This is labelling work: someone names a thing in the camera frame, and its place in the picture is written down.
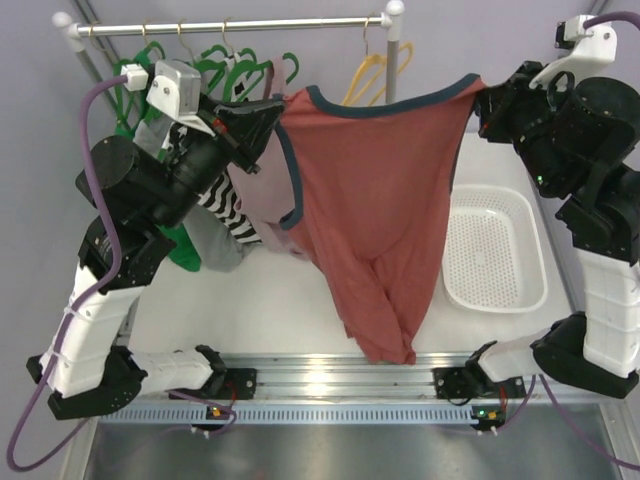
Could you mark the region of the yellow hanger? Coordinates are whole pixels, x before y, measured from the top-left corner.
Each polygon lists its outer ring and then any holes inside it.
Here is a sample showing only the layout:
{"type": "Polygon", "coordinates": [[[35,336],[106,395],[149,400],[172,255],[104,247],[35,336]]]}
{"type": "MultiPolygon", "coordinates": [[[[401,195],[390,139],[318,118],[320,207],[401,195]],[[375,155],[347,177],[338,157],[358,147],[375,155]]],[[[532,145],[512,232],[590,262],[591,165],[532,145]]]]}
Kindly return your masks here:
{"type": "Polygon", "coordinates": [[[369,21],[366,21],[362,35],[365,55],[352,76],[351,83],[342,99],[342,106],[374,106],[386,94],[387,86],[383,76],[386,74],[388,56],[370,51],[367,37],[368,24],[369,21]]]}

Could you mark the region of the red tank top blue trim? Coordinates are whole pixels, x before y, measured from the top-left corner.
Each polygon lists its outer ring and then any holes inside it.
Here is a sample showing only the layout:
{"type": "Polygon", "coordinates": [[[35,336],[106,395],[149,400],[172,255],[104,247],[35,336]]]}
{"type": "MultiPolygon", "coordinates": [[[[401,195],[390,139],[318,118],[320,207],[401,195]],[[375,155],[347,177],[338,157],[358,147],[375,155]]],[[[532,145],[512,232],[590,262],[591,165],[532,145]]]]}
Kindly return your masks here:
{"type": "Polygon", "coordinates": [[[396,103],[348,107],[316,86],[276,126],[294,204],[281,228],[328,284],[373,363],[412,364],[445,248],[464,132],[484,87],[468,74],[396,103]]]}

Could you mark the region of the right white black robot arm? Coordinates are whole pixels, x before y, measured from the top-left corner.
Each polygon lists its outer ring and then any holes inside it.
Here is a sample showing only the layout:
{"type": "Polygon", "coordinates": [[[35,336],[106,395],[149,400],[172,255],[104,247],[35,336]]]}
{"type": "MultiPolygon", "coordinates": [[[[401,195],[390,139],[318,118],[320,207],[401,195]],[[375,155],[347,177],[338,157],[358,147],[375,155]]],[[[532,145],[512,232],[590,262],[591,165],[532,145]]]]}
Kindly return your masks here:
{"type": "Polygon", "coordinates": [[[480,136],[509,144],[556,217],[581,265],[586,307],[542,332],[483,345],[466,382],[490,396],[503,381],[544,375],[612,398],[639,382],[639,174],[626,158],[639,141],[639,95],[609,77],[555,74],[526,62],[476,100],[480,136]]]}

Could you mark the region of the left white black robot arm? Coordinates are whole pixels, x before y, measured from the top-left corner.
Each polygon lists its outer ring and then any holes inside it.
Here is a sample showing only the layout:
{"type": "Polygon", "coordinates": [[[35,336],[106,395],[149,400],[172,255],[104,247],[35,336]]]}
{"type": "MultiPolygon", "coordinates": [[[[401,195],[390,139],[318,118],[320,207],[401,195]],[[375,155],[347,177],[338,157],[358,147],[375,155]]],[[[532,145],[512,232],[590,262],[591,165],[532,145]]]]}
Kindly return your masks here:
{"type": "Polygon", "coordinates": [[[281,98],[228,103],[202,99],[202,129],[175,123],[174,150],[158,160],[132,140],[113,135],[91,151],[76,178],[91,196],[98,186],[107,212],[88,227],[79,249],[74,290],[50,349],[28,360],[35,381],[50,388],[55,418],[112,414],[135,398],[177,390],[201,399],[225,388],[227,368],[211,347],[170,353],[131,351],[116,341],[132,305],[175,244],[181,223],[229,165],[248,174],[284,111],[281,98]]]}

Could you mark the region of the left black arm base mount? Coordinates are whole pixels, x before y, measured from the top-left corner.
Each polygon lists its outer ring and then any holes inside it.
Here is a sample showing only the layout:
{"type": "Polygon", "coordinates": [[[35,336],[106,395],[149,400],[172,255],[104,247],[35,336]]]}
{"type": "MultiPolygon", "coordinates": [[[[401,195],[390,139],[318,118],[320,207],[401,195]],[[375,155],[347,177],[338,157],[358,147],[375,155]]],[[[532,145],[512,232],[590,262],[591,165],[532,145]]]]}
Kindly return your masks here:
{"type": "Polygon", "coordinates": [[[254,368],[230,368],[214,373],[199,389],[178,389],[169,392],[171,398],[181,394],[204,400],[251,400],[257,387],[257,370],[254,368]]]}

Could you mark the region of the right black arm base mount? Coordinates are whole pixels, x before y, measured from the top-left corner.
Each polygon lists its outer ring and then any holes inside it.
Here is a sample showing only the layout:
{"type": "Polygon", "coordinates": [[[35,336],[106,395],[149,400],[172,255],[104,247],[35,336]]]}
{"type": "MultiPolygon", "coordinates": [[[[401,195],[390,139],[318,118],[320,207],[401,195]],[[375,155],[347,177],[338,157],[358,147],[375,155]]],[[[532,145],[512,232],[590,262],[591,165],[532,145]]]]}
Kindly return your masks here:
{"type": "Polygon", "coordinates": [[[465,406],[471,400],[487,398],[495,386],[479,370],[466,367],[446,367],[433,370],[436,397],[454,406],[465,406]]]}

